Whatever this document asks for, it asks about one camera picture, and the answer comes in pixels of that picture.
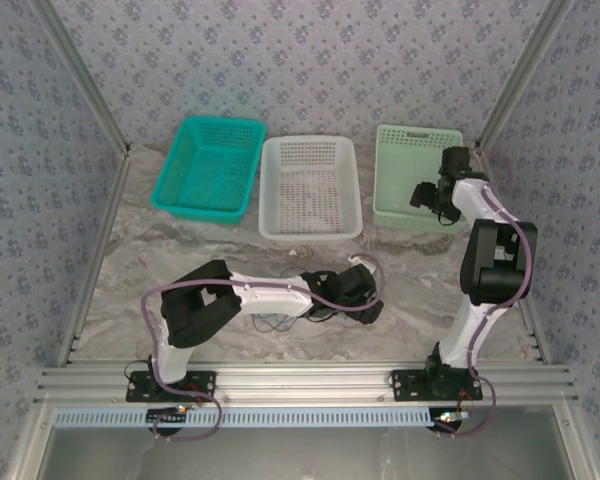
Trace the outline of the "mint green plastic basket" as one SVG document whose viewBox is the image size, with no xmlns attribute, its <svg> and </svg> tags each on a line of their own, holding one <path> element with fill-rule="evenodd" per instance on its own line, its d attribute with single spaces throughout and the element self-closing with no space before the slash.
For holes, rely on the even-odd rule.
<svg viewBox="0 0 600 480">
<path fill-rule="evenodd" d="M 410 199 L 417 184 L 436 182 L 442 152 L 461 146 L 458 130 L 382 124 L 376 132 L 373 222 L 376 226 L 454 235 L 466 225 L 453 225 Z"/>
</svg>

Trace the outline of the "white plastic basket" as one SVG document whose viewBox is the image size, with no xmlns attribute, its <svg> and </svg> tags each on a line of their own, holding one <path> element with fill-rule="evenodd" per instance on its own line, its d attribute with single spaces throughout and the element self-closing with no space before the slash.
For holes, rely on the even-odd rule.
<svg viewBox="0 0 600 480">
<path fill-rule="evenodd" d="M 346 137 L 266 140 L 259 186 L 259 232 L 269 240 L 329 243 L 363 230 L 356 152 Z"/>
</svg>

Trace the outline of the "small control board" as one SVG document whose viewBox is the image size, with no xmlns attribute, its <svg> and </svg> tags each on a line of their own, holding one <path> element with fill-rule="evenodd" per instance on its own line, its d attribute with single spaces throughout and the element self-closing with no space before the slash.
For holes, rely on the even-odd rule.
<svg viewBox="0 0 600 480">
<path fill-rule="evenodd" d="M 469 413 L 462 409 L 451 407 L 430 408 L 429 413 L 433 425 L 429 430 L 441 434 L 454 435 L 461 427 L 464 420 L 469 418 Z"/>
<path fill-rule="evenodd" d="M 171 437 L 180 432 L 186 423 L 187 410 L 184 407 L 149 409 L 145 423 L 154 436 Z"/>
</svg>

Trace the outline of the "grey metal panel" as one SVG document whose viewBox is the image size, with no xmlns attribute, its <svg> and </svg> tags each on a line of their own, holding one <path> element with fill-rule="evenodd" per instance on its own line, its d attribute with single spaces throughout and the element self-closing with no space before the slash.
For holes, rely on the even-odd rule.
<svg viewBox="0 0 600 480">
<path fill-rule="evenodd" d="M 224 427 L 156 439 L 104 409 L 62 409 L 32 480 L 591 480 L 551 407 L 501 407 L 483 431 L 422 427 Z"/>
</svg>

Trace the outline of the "teal plastic basket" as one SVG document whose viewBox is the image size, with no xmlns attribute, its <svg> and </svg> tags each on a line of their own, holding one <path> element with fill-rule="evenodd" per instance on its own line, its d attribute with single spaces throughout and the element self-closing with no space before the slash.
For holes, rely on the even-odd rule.
<svg viewBox="0 0 600 480">
<path fill-rule="evenodd" d="M 175 218 L 238 224 L 265 141 L 257 120 L 191 116 L 173 139 L 150 203 Z"/>
</svg>

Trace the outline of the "aluminium mounting rail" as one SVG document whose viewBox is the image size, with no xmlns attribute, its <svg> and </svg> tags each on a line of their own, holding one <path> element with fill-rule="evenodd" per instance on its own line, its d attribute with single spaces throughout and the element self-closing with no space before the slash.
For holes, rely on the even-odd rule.
<svg viewBox="0 0 600 480">
<path fill-rule="evenodd" d="M 201 362 L 190 368 L 217 374 L 215 397 L 229 407 L 384 406 L 392 403 L 389 374 L 419 369 L 396 362 Z M 80 361 L 45 369 L 33 393 L 36 403 L 109 406 L 125 402 L 124 364 Z M 574 402 L 574 378 L 563 365 L 542 362 L 482 362 L 478 372 L 492 382 L 499 405 Z"/>
</svg>

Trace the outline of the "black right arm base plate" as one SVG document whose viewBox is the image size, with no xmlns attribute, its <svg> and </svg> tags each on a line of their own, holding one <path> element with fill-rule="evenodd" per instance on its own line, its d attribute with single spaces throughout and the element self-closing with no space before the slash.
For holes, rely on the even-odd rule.
<svg viewBox="0 0 600 480">
<path fill-rule="evenodd" d="M 394 370 L 390 382 L 397 402 L 483 399 L 481 384 L 466 369 Z"/>
</svg>

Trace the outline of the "aluminium frame post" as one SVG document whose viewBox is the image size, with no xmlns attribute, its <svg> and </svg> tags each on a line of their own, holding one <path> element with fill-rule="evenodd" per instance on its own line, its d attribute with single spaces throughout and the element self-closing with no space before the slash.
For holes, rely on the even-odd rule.
<svg viewBox="0 0 600 480">
<path fill-rule="evenodd" d="M 548 0 L 480 135 L 476 138 L 476 146 L 490 147 L 494 144 L 574 3 L 575 0 Z"/>
<path fill-rule="evenodd" d="M 128 144 L 124 135 L 52 2 L 50 0 L 27 0 L 27 2 L 45 29 L 51 44 L 61 57 L 104 134 L 118 153 L 126 154 Z"/>
</svg>

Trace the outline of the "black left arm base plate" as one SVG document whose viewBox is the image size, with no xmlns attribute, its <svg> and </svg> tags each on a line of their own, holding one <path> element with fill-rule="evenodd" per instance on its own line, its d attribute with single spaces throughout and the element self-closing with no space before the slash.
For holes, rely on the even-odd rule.
<svg viewBox="0 0 600 480">
<path fill-rule="evenodd" d="M 197 391 L 213 396 L 217 375 L 214 371 L 188 371 L 185 377 L 171 387 L 182 391 Z M 176 395 L 165 391 L 148 371 L 130 374 L 126 391 L 129 403 L 208 402 L 208 399 L 190 395 Z"/>
</svg>

